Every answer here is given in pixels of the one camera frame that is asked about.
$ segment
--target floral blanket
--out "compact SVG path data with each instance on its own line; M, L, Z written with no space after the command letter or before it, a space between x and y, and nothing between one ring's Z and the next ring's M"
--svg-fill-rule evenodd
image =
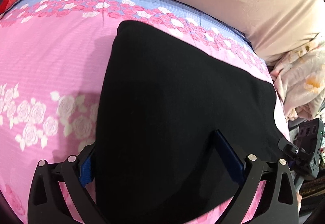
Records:
M314 119L325 100L325 37L286 53L271 72L287 120Z
M273 83L240 33L176 1L22 0L0 20L0 189L24 224L38 161L62 162L95 140L104 75L123 20L150 24ZM279 99L274 119L289 138ZM94 186L88 188L94 197ZM253 216L262 190L261 184L244 221ZM228 203L191 223L215 223Z

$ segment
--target bed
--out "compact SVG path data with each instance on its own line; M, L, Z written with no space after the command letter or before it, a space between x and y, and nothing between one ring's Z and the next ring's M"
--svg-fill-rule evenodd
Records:
M27 224L35 165L60 162L95 140L105 70L123 20L137 20L206 54L272 83L267 66L243 34L196 9L171 0L22 0L0 21L0 190ZM283 106L277 128L289 138ZM61 186L73 217L80 220ZM88 190L95 198L94 187ZM246 218L263 190L261 183ZM190 223L214 223L229 201Z

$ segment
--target black fabric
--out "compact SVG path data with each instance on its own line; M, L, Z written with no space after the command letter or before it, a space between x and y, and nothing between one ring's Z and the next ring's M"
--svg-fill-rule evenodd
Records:
M272 84L149 25L118 27L96 128L96 200L113 224L185 223L234 195L210 144L276 161Z

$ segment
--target blue strap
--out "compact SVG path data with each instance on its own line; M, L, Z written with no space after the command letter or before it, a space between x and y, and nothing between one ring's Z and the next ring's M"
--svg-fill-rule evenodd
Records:
M95 176L92 175L91 170L91 155L87 157L85 162L80 167L80 177L79 181L83 187L86 186L86 184L91 183L94 180Z
M213 143L231 179L240 186L244 185L246 180L244 165L219 130L213 134Z

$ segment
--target silver bolt head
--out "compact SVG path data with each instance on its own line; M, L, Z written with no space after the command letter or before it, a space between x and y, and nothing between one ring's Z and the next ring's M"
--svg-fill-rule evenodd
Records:
M45 160L40 160L38 162L38 166L44 166L45 165Z
M75 155L71 155L68 157L68 162L73 163L76 159L77 157Z
M250 159L251 161L255 162L257 160L257 157L254 154L250 154L248 156L248 159Z
M280 159L279 160L280 164L282 164L283 166L285 166L287 164L287 161L284 159Z

